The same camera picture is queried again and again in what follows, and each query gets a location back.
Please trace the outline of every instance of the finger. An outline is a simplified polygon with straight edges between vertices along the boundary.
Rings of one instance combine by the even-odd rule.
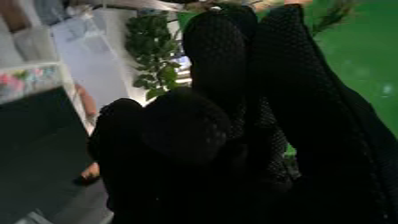
[[[299,5],[286,5],[267,16],[251,64],[256,89],[267,93],[299,151],[301,199],[322,215],[334,211],[331,222],[393,221],[398,181],[390,169],[397,170],[397,140],[370,104],[331,71],[302,17]]]

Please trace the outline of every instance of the person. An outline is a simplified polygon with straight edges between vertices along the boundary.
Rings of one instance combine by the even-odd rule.
[[[397,138],[327,65],[310,2],[286,0],[260,23],[247,7],[203,13],[183,36],[192,88],[102,110],[89,150],[116,224],[398,221]]]
[[[95,124],[96,124],[96,116],[98,116],[96,101],[84,86],[77,82],[75,82],[75,88],[77,88],[77,94],[80,97],[84,112],[86,112],[86,123],[87,123],[86,128],[91,134],[95,129]],[[98,166],[98,163],[95,162],[89,165],[87,169],[84,170],[73,182],[77,185],[89,186],[93,183],[96,183],[98,180],[100,180],[100,166]]]

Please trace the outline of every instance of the black knit fabric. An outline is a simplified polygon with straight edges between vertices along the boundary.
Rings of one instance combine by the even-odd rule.
[[[240,30],[219,13],[208,12],[192,19],[183,48],[192,61],[192,89],[228,113],[235,139],[244,136],[247,56]]]
[[[207,165],[230,133],[230,119],[217,105],[176,88],[144,109],[144,141],[180,163]]]
[[[301,5],[270,12],[251,55],[254,88],[267,94],[302,172],[281,204],[292,215],[276,212],[276,223],[397,223],[395,136],[331,71],[302,17]]]

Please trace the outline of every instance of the textured fabric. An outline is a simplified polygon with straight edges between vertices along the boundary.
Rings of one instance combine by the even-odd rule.
[[[157,170],[160,159],[144,146],[143,107],[119,99],[102,109],[89,139],[89,152],[98,161],[109,193],[109,208],[118,220],[157,223]]]
[[[372,106],[326,63],[299,5],[267,16],[251,78],[299,150],[302,178],[276,223],[397,223],[397,140]]]
[[[226,143],[230,119],[221,108],[176,88],[144,109],[144,141],[180,163],[207,165]]]

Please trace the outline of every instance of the leaf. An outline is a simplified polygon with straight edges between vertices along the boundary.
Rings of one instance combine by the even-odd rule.
[[[144,79],[137,79],[135,82],[134,82],[134,87],[141,88],[144,86],[146,86],[146,80]]]
[[[162,69],[162,76],[166,80],[176,80],[178,78],[176,69],[171,65],[167,65]]]
[[[146,79],[148,81],[157,81],[153,75],[141,75],[141,79]]]
[[[167,64],[171,65],[173,68],[180,68],[182,67],[180,63],[176,63],[175,61],[167,62]]]
[[[151,89],[146,93],[146,100],[151,100],[155,97],[162,96],[166,94],[164,88]]]
[[[139,71],[146,71],[148,70],[148,67],[146,66],[141,66],[135,68]]]
[[[176,80],[175,81],[166,81],[166,87],[167,89],[175,89],[176,87],[180,86],[180,84],[176,83]]]

